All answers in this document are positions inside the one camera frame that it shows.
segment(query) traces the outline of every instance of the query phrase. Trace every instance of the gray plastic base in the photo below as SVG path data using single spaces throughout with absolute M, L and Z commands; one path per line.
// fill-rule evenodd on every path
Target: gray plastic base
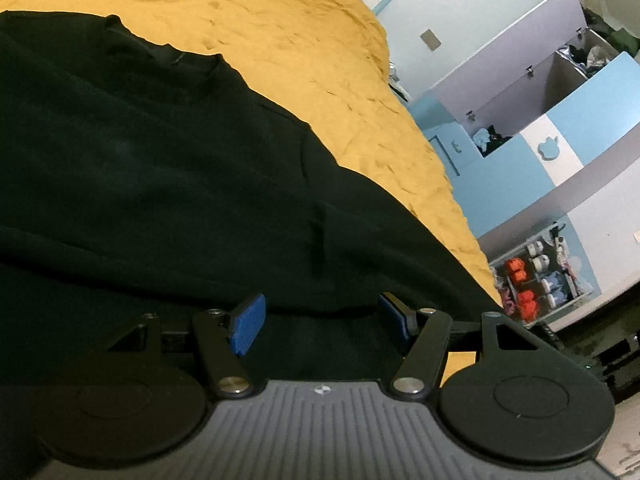
M 450 441 L 424 405 L 376 383 L 270 381 L 226 400 L 180 449 L 144 465 L 93 471 L 52 461 L 37 480 L 498 480 L 613 478 L 595 462 L 553 472 L 482 462 Z

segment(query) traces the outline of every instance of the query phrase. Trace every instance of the wall outlet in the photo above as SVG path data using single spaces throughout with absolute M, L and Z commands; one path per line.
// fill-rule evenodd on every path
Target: wall outlet
M 431 51 L 436 50 L 442 42 L 437 38 L 431 29 L 426 30 L 420 35 L 420 39 L 427 44 Z

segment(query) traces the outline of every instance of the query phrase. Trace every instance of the bed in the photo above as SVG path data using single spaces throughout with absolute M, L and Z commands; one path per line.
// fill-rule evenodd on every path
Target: bed
M 338 163 L 385 188 L 497 298 L 443 165 L 389 90 L 385 31 L 360 0 L 0 0 L 0 10 L 117 14 L 133 33 L 222 53 L 311 125 Z

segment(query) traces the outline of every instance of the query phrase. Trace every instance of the apple-shaped cutout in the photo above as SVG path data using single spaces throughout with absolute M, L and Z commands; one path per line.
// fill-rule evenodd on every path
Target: apple-shaped cutout
M 544 160 L 556 160 L 560 155 L 558 138 L 552 139 L 551 137 L 547 137 L 545 142 L 541 142 L 538 145 L 538 152 Z

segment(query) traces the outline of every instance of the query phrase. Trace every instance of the open cabinet door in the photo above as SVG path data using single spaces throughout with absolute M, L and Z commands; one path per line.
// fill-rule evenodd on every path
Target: open cabinet door
M 580 0 L 545 0 L 436 83 L 432 95 L 461 124 L 586 28 Z

